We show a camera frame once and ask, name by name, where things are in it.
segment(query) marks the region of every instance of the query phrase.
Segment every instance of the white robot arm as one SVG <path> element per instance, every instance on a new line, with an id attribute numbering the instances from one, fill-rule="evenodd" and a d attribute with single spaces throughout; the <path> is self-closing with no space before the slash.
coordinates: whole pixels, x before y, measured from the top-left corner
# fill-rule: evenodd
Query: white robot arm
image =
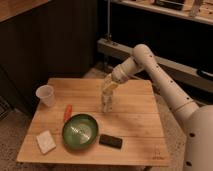
<path id="1" fill-rule="evenodd" d="M 144 44 L 116 66 L 103 86 L 102 102 L 112 98 L 112 90 L 145 69 L 158 87 L 169 109 L 187 136 L 184 171 L 213 170 L 213 105 L 199 107 L 157 64 L 154 54 Z"/>

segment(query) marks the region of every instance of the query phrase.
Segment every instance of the red marker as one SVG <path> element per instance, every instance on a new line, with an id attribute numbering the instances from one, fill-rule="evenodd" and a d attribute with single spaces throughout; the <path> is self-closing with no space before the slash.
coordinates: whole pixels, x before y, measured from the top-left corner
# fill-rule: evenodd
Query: red marker
<path id="1" fill-rule="evenodd" d="M 64 123 L 71 117 L 72 114 L 72 105 L 67 105 L 64 112 Z"/>

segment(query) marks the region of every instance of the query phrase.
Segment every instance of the green pan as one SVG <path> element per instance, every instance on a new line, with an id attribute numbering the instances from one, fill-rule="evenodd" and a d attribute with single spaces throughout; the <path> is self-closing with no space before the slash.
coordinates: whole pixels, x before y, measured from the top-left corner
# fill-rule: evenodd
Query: green pan
<path id="1" fill-rule="evenodd" d="M 98 135 L 98 124 L 88 114 L 77 114 L 71 117 L 63 127 L 62 137 L 65 145 L 71 150 L 88 148 Z"/>

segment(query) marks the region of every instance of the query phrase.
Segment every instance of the wooden table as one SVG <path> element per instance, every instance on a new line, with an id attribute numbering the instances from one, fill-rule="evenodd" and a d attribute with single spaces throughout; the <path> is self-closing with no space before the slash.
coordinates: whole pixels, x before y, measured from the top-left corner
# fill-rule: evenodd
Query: wooden table
<path id="1" fill-rule="evenodd" d="M 51 78 L 56 104 L 51 108 L 39 104 L 19 151 L 18 162 L 168 166 L 169 155 L 150 81 L 130 80 L 114 92 L 113 110 L 101 112 L 103 79 Z M 87 150 L 70 152 L 63 145 L 63 113 L 72 104 L 73 114 L 88 113 L 99 124 L 99 134 L 123 139 L 122 149 L 96 142 Z M 36 135 L 50 130 L 57 147 L 42 155 Z"/>

